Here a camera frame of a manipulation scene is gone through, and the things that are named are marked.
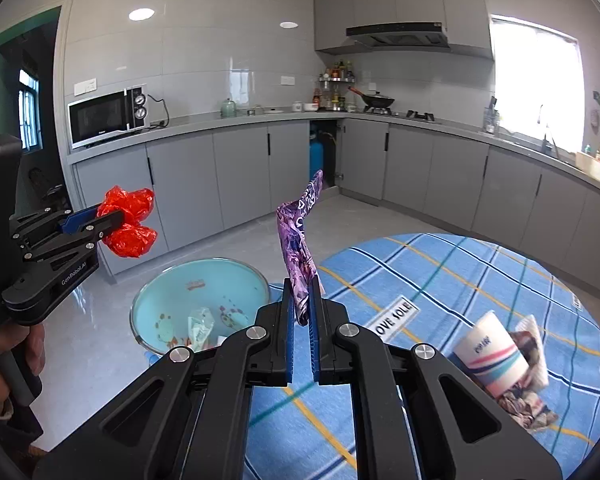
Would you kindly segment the person's left hand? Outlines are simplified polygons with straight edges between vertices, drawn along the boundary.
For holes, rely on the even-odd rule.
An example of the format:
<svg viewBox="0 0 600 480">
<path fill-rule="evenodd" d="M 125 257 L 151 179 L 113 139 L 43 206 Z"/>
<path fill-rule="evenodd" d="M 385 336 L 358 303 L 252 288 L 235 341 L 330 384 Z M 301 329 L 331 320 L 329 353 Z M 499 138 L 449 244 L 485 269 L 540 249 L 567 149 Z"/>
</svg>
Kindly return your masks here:
<svg viewBox="0 0 600 480">
<path fill-rule="evenodd" d="M 33 376 L 38 376 L 46 361 L 44 325 L 5 324 L 0 327 L 0 417 L 9 411 L 8 400 L 17 385 L 17 379 L 12 378 L 17 367 L 10 362 L 9 353 L 20 344 L 23 344 L 27 367 Z"/>
</svg>

